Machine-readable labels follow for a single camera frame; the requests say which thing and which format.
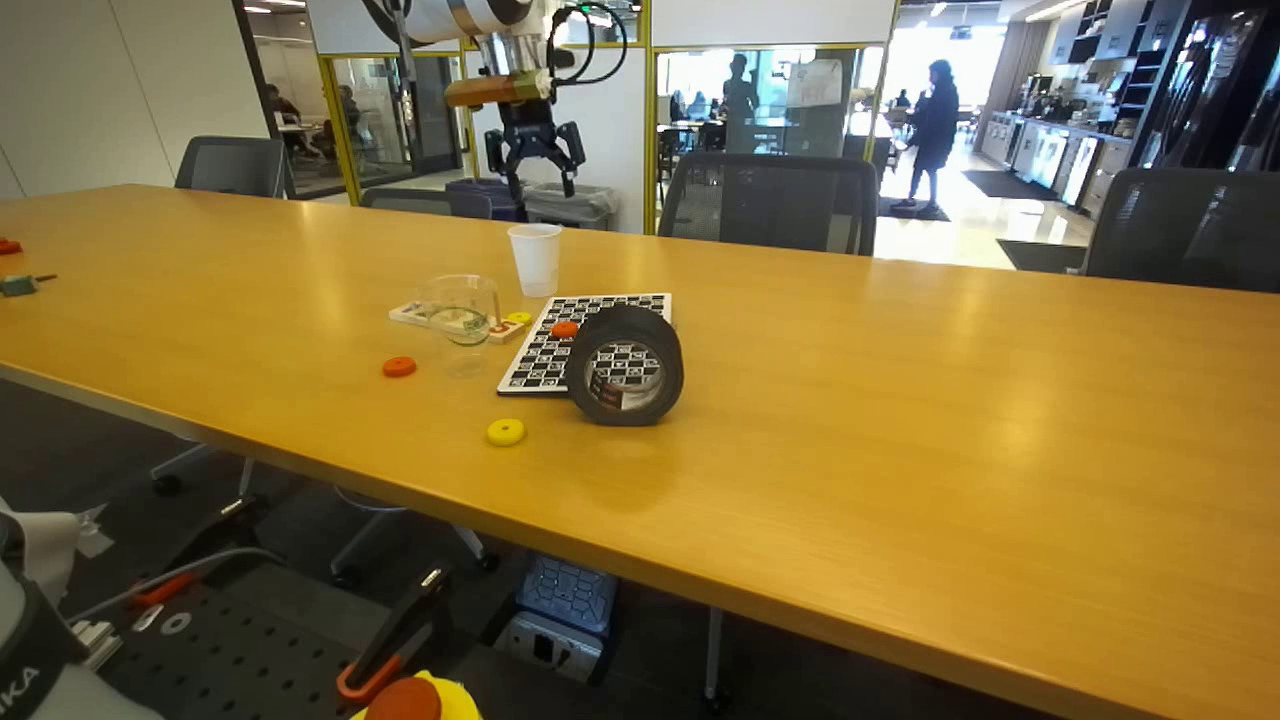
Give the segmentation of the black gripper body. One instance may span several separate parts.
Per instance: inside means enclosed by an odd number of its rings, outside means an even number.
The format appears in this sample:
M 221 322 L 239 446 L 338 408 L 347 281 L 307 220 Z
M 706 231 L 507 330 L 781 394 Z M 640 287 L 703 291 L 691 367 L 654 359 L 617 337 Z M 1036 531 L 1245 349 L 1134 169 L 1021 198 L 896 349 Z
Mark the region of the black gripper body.
M 583 164 L 583 143 L 575 122 L 556 122 L 549 98 L 502 102 L 500 130 L 491 138 L 491 169 L 510 174 L 522 159 L 553 159 L 564 179 Z

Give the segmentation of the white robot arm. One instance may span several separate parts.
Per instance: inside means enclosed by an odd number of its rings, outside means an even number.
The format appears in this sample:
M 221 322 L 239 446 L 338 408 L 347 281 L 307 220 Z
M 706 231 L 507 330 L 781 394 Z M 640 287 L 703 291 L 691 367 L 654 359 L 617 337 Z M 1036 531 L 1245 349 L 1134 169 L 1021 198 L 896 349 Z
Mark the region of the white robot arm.
M 535 0 L 358 0 L 366 20 L 397 48 L 461 40 L 480 52 L 480 71 L 452 79 L 452 109 L 491 102 L 500 129 L 482 135 L 487 169 L 502 174 L 510 202 L 522 202 L 522 159 L 549 159 L 558 193 L 575 193 L 583 138 L 575 122 L 553 115 L 558 75 L 553 71 L 556 11 Z

